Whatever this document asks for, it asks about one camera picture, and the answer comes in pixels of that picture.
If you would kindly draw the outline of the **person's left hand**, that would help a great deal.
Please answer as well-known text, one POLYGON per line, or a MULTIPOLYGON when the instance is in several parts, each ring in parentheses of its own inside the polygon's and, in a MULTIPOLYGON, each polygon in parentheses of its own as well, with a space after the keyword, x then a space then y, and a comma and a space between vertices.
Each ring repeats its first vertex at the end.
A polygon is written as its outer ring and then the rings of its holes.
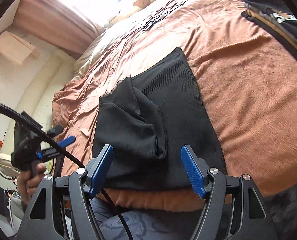
POLYGON ((36 165, 37 175, 32 176, 30 171, 23 171, 17 177, 17 187, 20 194, 21 201, 25 205, 29 205, 31 197, 37 190, 38 185, 44 178, 46 172, 46 166, 44 163, 38 163, 36 165))

